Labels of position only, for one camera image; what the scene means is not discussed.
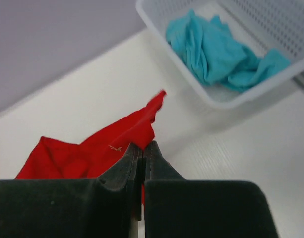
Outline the red t shirt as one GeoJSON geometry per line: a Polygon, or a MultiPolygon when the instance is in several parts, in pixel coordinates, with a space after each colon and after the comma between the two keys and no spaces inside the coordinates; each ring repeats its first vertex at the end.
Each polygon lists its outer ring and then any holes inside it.
{"type": "Polygon", "coordinates": [[[79,144],[42,136],[15,177],[15,193],[32,192],[30,180],[98,177],[121,159],[130,144],[145,149],[155,137],[152,124],[165,96],[166,92],[160,91],[142,109],[79,144]]]}

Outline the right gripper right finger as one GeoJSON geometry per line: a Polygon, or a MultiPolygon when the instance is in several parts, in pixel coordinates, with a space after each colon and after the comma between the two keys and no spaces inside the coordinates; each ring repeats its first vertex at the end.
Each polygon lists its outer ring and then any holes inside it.
{"type": "Polygon", "coordinates": [[[156,142],[144,151],[148,238],[276,238],[263,191],[242,180],[187,180],[156,142]]]}

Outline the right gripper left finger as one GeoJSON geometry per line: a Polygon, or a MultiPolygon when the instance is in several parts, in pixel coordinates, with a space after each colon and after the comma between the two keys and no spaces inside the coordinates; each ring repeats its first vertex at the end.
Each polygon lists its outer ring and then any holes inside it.
{"type": "Polygon", "coordinates": [[[142,151],[96,178],[0,180],[0,238],[135,238],[142,151]]]}

